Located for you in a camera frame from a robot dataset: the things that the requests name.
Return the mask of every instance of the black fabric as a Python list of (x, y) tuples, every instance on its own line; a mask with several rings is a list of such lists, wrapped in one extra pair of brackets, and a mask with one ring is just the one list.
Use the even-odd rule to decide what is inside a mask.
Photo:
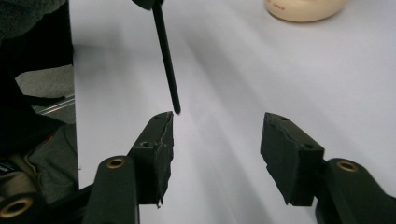
[(0, 66), (10, 75), (73, 63), (69, 5), (45, 15), (24, 35), (5, 39), (0, 46)]
[(32, 149), (64, 124), (57, 119), (0, 106), (0, 157)]

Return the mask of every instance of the beige container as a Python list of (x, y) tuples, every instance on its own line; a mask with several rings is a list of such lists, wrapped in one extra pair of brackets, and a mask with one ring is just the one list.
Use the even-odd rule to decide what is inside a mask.
[(341, 10), (347, 0), (264, 0), (274, 16), (285, 21), (320, 21)]

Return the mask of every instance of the black rod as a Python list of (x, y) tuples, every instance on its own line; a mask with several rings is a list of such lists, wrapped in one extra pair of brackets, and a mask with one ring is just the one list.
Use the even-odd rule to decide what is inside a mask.
[(166, 37), (165, 23), (163, 22), (163, 11), (160, 0), (154, 3), (152, 8), (154, 13), (155, 26), (160, 40), (161, 52), (163, 53), (163, 64), (165, 65), (166, 77), (168, 78), (169, 91), (171, 92), (172, 103), (175, 113), (180, 113), (180, 101), (178, 100), (177, 85), (175, 74), (172, 66), (171, 53), (169, 51), (168, 39)]

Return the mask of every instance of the white table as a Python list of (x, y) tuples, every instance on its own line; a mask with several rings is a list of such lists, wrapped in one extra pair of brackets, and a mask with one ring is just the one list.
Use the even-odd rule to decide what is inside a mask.
[[(132, 1), (71, 1), (80, 186), (172, 110), (154, 19)], [(349, 0), (325, 21), (270, 16), (262, 0), (167, 0), (177, 79), (175, 158), (148, 223), (316, 223), (286, 206), (260, 155), (265, 112), (293, 120), (325, 160), (366, 167), (396, 196), (396, 2)]]

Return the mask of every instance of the gray cloth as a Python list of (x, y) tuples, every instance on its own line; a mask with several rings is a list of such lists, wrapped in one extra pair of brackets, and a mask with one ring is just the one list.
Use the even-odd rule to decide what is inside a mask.
[(0, 0), (0, 45), (1, 41), (23, 35), (66, 0)]
[(78, 190), (76, 125), (59, 128), (51, 139), (39, 144), (28, 156), (38, 172), (47, 203)]

